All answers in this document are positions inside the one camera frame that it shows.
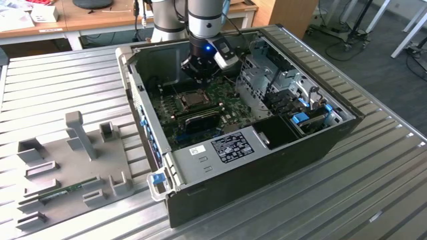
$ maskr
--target green circuit board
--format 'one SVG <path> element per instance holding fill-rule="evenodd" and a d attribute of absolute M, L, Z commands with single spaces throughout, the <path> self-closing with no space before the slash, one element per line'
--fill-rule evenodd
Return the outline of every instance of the green circuit board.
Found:
<path fill-rule="evenodd" d="M 201 100 L 204 102 L 188 108 L 182 99 L 189 95 L 196 98 L 186 99 L 186 103 Z M 250 114 L 250 108 L 236 95 L 233 83 L 221 79 L 212 82 L 202 90 L 193 89 L 182 92 L 174 90 L 173 94 L 149 98 L 173 151 L 233 132 L 256 120 Z M 220 115 L 217 126 L 190 135 L 184 134 L 185 120 L 209 113 Z"/>

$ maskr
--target table leg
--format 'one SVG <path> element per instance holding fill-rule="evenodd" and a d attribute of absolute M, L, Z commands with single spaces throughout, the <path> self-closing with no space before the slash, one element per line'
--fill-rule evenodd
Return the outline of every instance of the table leg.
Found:
<path fill-rule="evenodd" d="M 401 50 L 406 47 L 406 45 L 408 45 L 409 41 L 412 40 L 414 34 L 418 32 L 420 28 L 422 27 L 425 21 L 427 21 L 427 12 L 425 12 L 424 16 L 421 17 L 421 19 L 418 20 L 418 22 L 417 22 L 416 26 L 413 27 L 412 31 L 405 36 L 402 42 L 400 43 L 400 45 L 394 49 L 393 53 L 390 54 L 392 58 L 396 58 L 397 55 L 400 54 Z"/>
<path fill-rule="evenodd" d="M 349 14 L 352 14 L 352 11 L 354 9 L 356 3 L 357 3 L 357 0 L 350 0 L 350 3 L 349 3 L 348 8 L 345 10 L 345 13 L 344 13 L 344 15 L 341 16 L 341 19 L 340 19 L 341 23 L 346 22 Z"/>
<path fill-rule="evenodd" d="M 334 10 L 336 10 L 340 2 L 341 2 L 341 0 L 334 0 L 334 1 L 332 2 L 332 6 L 330 6 L 330 8 L 329 8 L 329 10 L 328 10 L 328 12 L 326 12 L 326 17 L 325 17 L 325 20 L 324 20 L 324 24 L 325 24 L 325 25 L 329 24 L 332 15 L 334 14 Z"/>
<path fill-rule="evenodd" d="M 427 9 L 427 4 L 424 4 L 424 6 L 417 10 L 414 16 L 412 17 L 412 19 L 410 19 L 410 21 L 408 22 L 405 28 L 402 29 L 402 32 L 406 33 L 406 32 L 409 31 L 409 29 L 410 29 L 414 21 L 418 19 L 418 17 L 421 16 L 422 12 L 425 11 L 425 9 Z"/>
<path fill-rule="evenodd" d="M 254 11 L 246 11 L 244 18 L 242 18 L 242 23 L 241 23 L 241 28 L 246 29 L 249 27 L 252 27 L 252 21 L 253 21 L 253 15 L 254 15 Z"/>
<path fill-rule="evenodd" d="M 70 49 L 73 51 L 81 50 L 81 42 L 80 42 L 80 32 L 78 31 L 68 31 L 65 32 L 65 38 L 68 39 Z"/>
<path fill-rule="evenodd" d="M 376 24 L 378 23 L 380 21 L 380 18 L 382 17 L 382 14 L 385 12 L 385 9 L 386 9 L 386 6 L 389 4 L 390 0 L 385 0 L 382 5 L 380 6 L 380 9 L 377 10 L 377 13 L 373 17 L 373 20 L 370 21 L 366 29 L 365 29 L 365 32 L 369 33 L 372 31 L 372 29 L 374 28 Z"/>

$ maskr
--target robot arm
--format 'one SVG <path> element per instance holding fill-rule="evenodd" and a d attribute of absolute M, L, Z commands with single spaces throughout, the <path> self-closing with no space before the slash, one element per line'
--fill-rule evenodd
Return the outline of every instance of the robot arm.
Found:
<path fill-rule="evenodd" d="M 181 39 L 188 33 L 189 54 L 181 69 L 198 84 L 210 82 L 220 70 L 238 61 L 220 33 L 224 1 L 229 4 L 229 0 L 152 0 L 154 29 L 150 41 Z"/>

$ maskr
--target motherboard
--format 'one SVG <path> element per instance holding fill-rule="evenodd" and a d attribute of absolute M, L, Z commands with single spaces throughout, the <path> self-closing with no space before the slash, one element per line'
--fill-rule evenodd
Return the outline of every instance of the motherboard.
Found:
<path fill-rule="evenodd" d="M 202 88 L 194 88 L 193 83 L 158 84 L 149 99 L 173 151 L 230 133 L 256 120 L 234 82 L 225 77 Z"/>

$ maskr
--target floor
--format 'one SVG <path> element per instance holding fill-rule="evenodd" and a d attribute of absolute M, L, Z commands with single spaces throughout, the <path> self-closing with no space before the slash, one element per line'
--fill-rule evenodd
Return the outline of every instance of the floor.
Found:
<path fill-rule="evenodd" d="M 333 0 L 320 0 L 320 7 L 329 8 Z M 341 1 L 336 10 L 336 22 L 346 1 Z M 354 20 L 358 11 L 362 8 L 362 3 L 357 3 L 349 20 Z M 365 29 L 377 7 L 372 6 L 366 12 L 361 28 Z M 320 32 L 313 32 L 312 35 L 305 35 L 302 40 L 318 52 L 330 63 L 357 82 L 357 84 L 393 110 L 397 115 L 424 134 L 427 135 L 427 82 L 418 79 L 405 66 L 406 55 L 401 53 L 396 59 L 389 57 L 400 41 L 405 37 L 401 32 L 408 20 L 396 17 L 390 13 L 384 14 L 373 32 L 370 34 L 370 43 L 365 50 L 349 61 L 341 62 L 330 59 L 325 55 L 325 48 L 338 40 Z M 140 38 L 150 36 L 150 29 L 140 31 Z M 133 31 L 117 32 L 101 35 L 92 35 L 88 38 L 88 48 L 130 43 Z M 420 32 L 414 41 L 418 41 L 425 36 L 425 32 Z M 342 48 L 336 46 L 330 48 L 329 53 L 336 58 L 345 58 L 360 50 L 360 44 L 356 45 L 350 52 L 344 53 Z M 3 56 L 0 51 L 0 62 Z M 409 62 L 414 71 L 421 74 L 421 70 L 416 68 L 413 62 Z"/>

